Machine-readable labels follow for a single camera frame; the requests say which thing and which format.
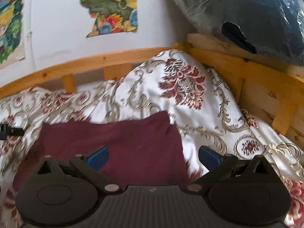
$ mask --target round black disc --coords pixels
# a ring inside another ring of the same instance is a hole
[[[96,205],[95,187],[80,178],[40,175],[16,198],[21,216],[39,225],[65,226],[85,217]]]
[[[264,174],[234,177],[212,186],[209,201],[227,221],[247,226],[267,226],[282,221],[290,208],[283,184],[270,183]]]

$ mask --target bed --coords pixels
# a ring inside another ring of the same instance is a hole
[[[142,64],[133,69],[133,63]],[[76,92],[73,75],[99,68],[104,69],[106,81]],[[65,91],[38,87],[57,78],[62,79]],[[238,106],[244,81],[279,95],[280,106],[271,126]],[[304,224],[303,151],[284,136],[297,108],[304,106],[303,79],[296,75],[189,43],[175,43],[167,48],[112,52],[52,66],[1,87],[0,98],[0,121],[25,129],[24,137],[0,142],[3,227],[22,224],[14,203],[13,179],[39,137],[43,122],[108,123],[143,119],[163,110],[180,132],[191,180],[208,172],[198,160],[201,145],[240,159],[262,154],[291,193],[286,225]]]

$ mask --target ribbed black surface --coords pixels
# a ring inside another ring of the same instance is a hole
[[[202,197],[183,193],[178,186],[129,186],[118,196],[107,196],[88,219],[68,228],[241,228],[206,205]],[[284,228],[276,224],[268,228]]]

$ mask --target black plastic device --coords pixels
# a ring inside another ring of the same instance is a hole
[[[0,124],[0,140],[6,140],[7,136],[24,136],[22,128],[12,128],[8,124]]]
[[[107,158],[107,147],[69,161],[42,158],[16,196],[23,227],[286,227],[291,198],[262,155],[239,160],[202,146],[199,159],[210,172],[186,189],[125,191],[97,172]]]

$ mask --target black strap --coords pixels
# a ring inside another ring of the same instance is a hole
[[[0,140],[6,140],[7,136],[24,136],[22,128],[11,128],[8,124],[0,124]]]

